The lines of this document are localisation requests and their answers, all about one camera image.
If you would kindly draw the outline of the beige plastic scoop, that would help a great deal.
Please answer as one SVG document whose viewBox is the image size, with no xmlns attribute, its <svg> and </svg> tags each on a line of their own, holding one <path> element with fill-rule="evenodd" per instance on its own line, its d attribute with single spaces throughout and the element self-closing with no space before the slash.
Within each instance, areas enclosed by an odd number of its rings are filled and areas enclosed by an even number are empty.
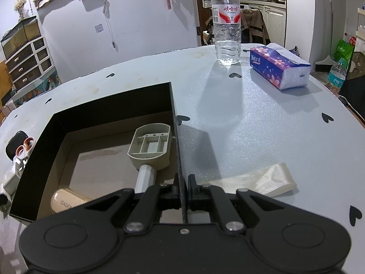
<svg viewBox="0 0 365 274">
<path fill-rule="evenodd" d="M 138 170 L 136 194 L 154 185 L 157 171 L 169 166 L 171 140 L 171 126 L 163 123 L 146 124 L 134 132 L 128 157 Z"/>
</svg>

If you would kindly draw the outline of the black cardboard box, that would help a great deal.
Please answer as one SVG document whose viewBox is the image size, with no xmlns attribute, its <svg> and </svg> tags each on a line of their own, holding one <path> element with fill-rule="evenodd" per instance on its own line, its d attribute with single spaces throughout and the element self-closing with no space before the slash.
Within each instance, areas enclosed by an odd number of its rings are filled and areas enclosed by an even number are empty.
<svg viewBox="0 0 365 274">
<path fill-rule="evenodd" d="M 171 126 L 169 166 L 156 174 L 161 183 L 179 174 L 181 161 L 173 90 L 169 83 L 151 85 L 82 103 L 53 114 L 36 140 L 20 179 L 10 215 L 31 223 L 52 214 L 51 197 L 71 189 L 97 199 L 135 188 L 138 170 L 128 150 L 134 132 L 146 124 Z"/>
</svg>

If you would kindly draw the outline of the beige glasses case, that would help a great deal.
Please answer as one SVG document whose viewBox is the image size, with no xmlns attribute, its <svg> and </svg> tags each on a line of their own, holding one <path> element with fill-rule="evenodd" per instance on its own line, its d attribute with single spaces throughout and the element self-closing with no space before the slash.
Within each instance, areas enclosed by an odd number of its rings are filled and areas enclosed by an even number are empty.
<svg viewBox="0 0 365 274">
<path fill-rule="evenodd" d="M 54 213 L 59 213 L 89 202 L 90 199 L 71 189 L 58 189 L 51 197 L 50 205 Z"/>
</svg>

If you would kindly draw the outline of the red white scissors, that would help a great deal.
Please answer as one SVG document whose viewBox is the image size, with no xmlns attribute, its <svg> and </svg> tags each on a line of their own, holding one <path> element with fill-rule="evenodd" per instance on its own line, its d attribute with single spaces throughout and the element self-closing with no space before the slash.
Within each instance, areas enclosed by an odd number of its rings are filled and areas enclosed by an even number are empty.
<svg viewBox="0 0 365 274">
<path fill-rule="evenodd" d="M 13 165 L 15 171 L 20 173 L 27 164 L 30 155 L 35 147 L 36 140 L 33 137 L 28 137 L 24 140 L 23 144 L 16 149 L 16 155 L 13 158 Z"/>
</svg>

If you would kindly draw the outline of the white charger adapter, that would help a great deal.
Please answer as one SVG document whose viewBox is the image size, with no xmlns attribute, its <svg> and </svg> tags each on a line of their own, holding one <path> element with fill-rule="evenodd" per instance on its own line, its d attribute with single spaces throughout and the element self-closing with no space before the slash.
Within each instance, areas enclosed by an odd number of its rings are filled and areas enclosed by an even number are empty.
<svg viewBox="0 0 365 274">
<path fill-rule="evenodd" d="M 4 180 L 1 183 L 2 214 L 5 214 L 12 204 L 12 196 L 17 190 L 25 165 L 26 161 L 16 158 L 11 169 L 4 175 Z"/>
</svg>

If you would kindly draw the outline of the cream plastic bag roll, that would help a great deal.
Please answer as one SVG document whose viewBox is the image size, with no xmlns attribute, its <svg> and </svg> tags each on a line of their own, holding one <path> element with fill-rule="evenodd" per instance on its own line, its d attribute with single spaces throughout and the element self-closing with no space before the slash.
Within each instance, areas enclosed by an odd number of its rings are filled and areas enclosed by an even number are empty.
<svg viewBox="0 0 365 274">
<path fill-rule="evenodd" d="M 268 197 L 284 194 L 297 187 L 285 163 L 277 163 L 250 173 L 200 183 L 200 185 L 204 184 L 218 186 L 228 194 L 235 194 L 238 189 L 248 189 Z"/>
</svg>

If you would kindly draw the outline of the purple tissue pack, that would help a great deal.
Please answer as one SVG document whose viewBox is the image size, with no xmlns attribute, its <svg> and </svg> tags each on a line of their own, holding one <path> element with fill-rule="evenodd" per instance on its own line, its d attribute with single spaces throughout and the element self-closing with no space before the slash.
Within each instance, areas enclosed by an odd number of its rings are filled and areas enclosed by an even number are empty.
<svg viewBox="0 0 365 274">
<path fill-rule="evenodd" d="M 250 49 L 250 66 L 278 90 L 306 86 L 310 63 L 277 43 Z"/>
</svg>

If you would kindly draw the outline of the black oval case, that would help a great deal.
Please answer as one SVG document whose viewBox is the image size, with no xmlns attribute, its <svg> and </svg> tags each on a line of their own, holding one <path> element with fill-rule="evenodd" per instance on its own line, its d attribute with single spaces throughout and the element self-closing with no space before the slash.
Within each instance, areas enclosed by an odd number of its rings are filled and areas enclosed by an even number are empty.
<svg viewBox="0 0 365 274">
<path fill-rule="evenodd" d="M 11 161 L 14 159 L 14 156 L 16 155 L 17 148 L 23 145 L 23 142 L 27 137 L 28 135 L 24 131 L 18 131 L 10 139 L 10 141 L 6 145 L 5 153 Z"/>
</svg>

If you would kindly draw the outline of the green-label bottle on floor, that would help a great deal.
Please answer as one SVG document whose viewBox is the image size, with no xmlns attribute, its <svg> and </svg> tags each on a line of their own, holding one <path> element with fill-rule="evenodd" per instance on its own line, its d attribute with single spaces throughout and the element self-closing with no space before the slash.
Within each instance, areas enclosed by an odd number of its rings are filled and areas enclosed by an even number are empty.
<svg viewBox="0 0 365 274">
<path fill-rule="evenodd" d="M 331 88 L 339 91 L 345 82 L 347 76 L 347 64 L 343 58 L 341 58 L 336 64 L 334 64 L 328 74 L 328 84 Z"/>
</svg>

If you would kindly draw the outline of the white drawer cabinet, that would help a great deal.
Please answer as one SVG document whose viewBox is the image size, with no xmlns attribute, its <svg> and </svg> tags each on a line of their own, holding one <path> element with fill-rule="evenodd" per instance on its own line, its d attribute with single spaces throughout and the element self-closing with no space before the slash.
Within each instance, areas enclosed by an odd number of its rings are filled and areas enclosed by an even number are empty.
<svg viewBox="0 0 365 274">
<path fill-rule="evenodd" d="M 45 37 L 28 42 L 6 62 L 8 73 L 16 90 L 55 70 Z"/>
</svg>

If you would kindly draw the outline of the clear water bottle red label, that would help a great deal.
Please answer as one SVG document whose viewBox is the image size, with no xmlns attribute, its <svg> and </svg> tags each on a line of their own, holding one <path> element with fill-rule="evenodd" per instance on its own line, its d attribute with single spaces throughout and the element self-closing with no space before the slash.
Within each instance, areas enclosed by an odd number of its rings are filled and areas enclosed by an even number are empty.
<svg viewBox="0 0 365 274">
<path fill-rule="evenodd" d="M 211 0 L 217 60 L 225 66 L 239 63 L 241 56 L 240 0 Z"/>
</svg>

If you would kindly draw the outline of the glass fish tank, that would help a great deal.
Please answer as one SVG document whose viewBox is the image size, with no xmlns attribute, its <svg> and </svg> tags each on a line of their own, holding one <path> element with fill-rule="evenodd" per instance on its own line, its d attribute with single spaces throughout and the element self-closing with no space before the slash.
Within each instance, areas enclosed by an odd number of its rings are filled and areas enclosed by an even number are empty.
<svg viewBox="0 0 365 274">
<path fill-rule="evenodd" d="M 41 36 L 36 16 L 22 19 L 13 29 L 1 39 L 5 59 L 10 59 L 28 42 Z"/>
</svg>

